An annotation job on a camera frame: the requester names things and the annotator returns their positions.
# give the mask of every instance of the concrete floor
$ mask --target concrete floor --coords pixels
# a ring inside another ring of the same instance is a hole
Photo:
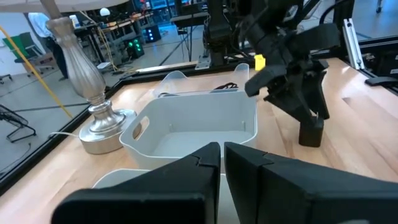
[[[398,27],[396,26],[396,21],[398,21],[398,1],[384,0],[384,7],[380,14],[376,14],[376,2],[377,0],[356,1],[353,20],[359,40],[398,34]],[[308,21],[302,22],[304,29],[317,25],[322,12],[331,4],[333,4],[333,0],[323,0],[322,5],[314,13],[313,17]],[[332,20],[333,14],[331,13],[326,21]],[[160,64],[170,65],[188,61],[187,49],[185,44],[181,44],[176,28],[168,26],[163,27],[163,29],[168,30],[168,35],[160,41],[145,45],[145,56],[133,61],[128,65],[129,67],[147,68]],[[203,26],[198,26],[193,30],[193,60],[197,60],[199,55],[203,53],[202,33]],[[76,95],[68,80],[58,81],[60,77],[61,73],[58,70],[51,70],[43,75],[44,81],[64,105],[84,103],[85,99]],[[0,85],[0,104],[7,106],[11,110],[56,106],[54,100],[36,78],[28,78],[25,75],[13,78],[14,81],[4,80],[4,84]],[[112,76],[110,73],[106,73],[104,78],[107,85],[112,86],[119,80],[120,76]],[[76,115],[84,108],[86,106],[74,106],[68,107],[68,110],[73,115]],[[25,117],[29,124],[36,129],[37,136],[10,143],[6,140],[6,135],[13,131],[14,127],[4,121],[0,122],[0,146],[2,146],[0,151],[0,178],[1,173],[21,161],[21,156],[25,157],[36,150],[47,139],[49,133],[59,130],[70,120],[59,108],[25,111],[18,114]]]

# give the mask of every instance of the wooden tabletop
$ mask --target wooden tabletop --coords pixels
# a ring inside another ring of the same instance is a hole
[[[257,101],[257,148],[398,182],[398,97],[383,87],[365,85],[364,75],[338,59],[329,59],[329,64],[323,91],[330,119],[321,147],[300,146],[299,123],[262,101],[266,95],[262,90]],[[113,107],[139,110],[135,102],[156,84],[124,86],[112,97]],[[78,139],[68,137],[0,197],[0,223],[48,223],[69,193],[91,187],[120,168],[137,168],[126,150],[90,155]]]

